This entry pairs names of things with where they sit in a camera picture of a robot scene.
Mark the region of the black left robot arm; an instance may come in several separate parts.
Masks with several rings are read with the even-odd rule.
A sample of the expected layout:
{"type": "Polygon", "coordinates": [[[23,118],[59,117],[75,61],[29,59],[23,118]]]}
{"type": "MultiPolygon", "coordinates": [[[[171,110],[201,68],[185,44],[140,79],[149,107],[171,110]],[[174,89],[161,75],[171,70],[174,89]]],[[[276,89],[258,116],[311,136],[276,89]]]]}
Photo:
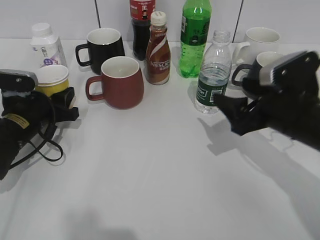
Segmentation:
{"type": "Polygon", "coordinates": [[[53,141],[57,123],[75,121],[79,109],[72,106],[75,89],[68,87],[48,97],[44,93],[16,92],[2,90],[3,112],[0,118],[0,177],[3,179],[8,171],[25,162],[41,148],[50,143],[60,153],[62,147],[53,141]],[[39,135],[42,142],[19,161],[15,161],[21,148],[32,143],[32,138],[39,135]]]}

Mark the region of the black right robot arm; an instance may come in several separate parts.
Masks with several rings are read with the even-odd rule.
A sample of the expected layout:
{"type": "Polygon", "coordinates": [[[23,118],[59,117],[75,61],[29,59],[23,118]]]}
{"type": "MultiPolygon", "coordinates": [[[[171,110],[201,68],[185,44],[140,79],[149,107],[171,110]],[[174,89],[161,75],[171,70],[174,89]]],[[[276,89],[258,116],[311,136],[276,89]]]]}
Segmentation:
{"type": "Polygon", "coordinates": [[[243,136],[272,128],[316,150],[320,149],[320,98],[315,51],[298,51],[262,67],[256,79],[244,78],[242,88],[256,98],[213,99],[231,125],[243,136]]]}

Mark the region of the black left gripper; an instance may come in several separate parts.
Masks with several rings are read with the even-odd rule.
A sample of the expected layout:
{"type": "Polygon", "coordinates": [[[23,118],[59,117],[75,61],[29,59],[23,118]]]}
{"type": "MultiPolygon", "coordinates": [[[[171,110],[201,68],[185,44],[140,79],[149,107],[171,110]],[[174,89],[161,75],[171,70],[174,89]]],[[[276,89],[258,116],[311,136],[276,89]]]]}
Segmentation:
{"type": "MultiPolygon", "coordinates": [[[[75,89],[68,87],[54,93],[51,100],[55,105],[55,122],[76,121],[79,114],[77,107],[72,107],[75,89]]],[[[52,139],[56,131],[53,123],[53,108],[51,100],[38,91],[30,92],[25,97],[3,96],[3,112],[1,114],[1,139],[3,140],[30,140],[37,134],[42,124],[48,122],[46,137],[52,139]]]]}

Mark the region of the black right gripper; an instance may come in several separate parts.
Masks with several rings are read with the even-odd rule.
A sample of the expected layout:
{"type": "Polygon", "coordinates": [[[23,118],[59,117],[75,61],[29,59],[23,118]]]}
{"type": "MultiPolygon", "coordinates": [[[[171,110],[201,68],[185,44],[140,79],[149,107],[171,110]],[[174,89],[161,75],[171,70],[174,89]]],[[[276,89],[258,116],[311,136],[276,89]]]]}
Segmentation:
{"type": "Polygon", "coordinates": [[[268,120],[292,137],[319,140],[320,138],[320,86],[317,70],[320,57],[308,51],[309,70],[289,78],[277,78],[275,85],[260,86],[265,90],[258,103],[261,112],[254,109],[255,100],[247,97],[232,98],[215,94],[215,105],[227,117],[233,133],[243,136],[267,127],[268,120]]]}

